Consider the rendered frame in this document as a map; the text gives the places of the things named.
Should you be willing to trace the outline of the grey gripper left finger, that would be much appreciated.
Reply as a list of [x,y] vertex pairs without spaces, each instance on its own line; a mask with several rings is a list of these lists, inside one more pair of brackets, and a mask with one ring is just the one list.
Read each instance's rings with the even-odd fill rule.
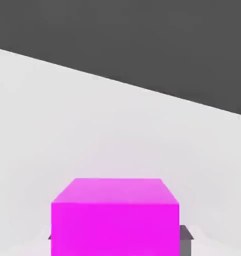
[[25,245],[22,256],[51,256],[50,234],[50,226],[45,226],[34,239]]

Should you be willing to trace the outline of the small magenta cube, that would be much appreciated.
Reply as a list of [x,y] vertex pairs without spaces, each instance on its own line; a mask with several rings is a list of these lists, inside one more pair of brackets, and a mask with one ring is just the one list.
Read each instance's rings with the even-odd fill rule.
[[51,203],[51,256],[180,256],[180,205],[159,178],[76,178]]

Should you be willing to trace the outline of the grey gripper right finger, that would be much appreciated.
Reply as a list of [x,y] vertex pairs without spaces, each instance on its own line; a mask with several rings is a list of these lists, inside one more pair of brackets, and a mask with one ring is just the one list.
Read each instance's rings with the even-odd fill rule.
[[179,256],[218,256],[216,247],[198,229],[194,234],[186,225],[180,225],[180,253]]

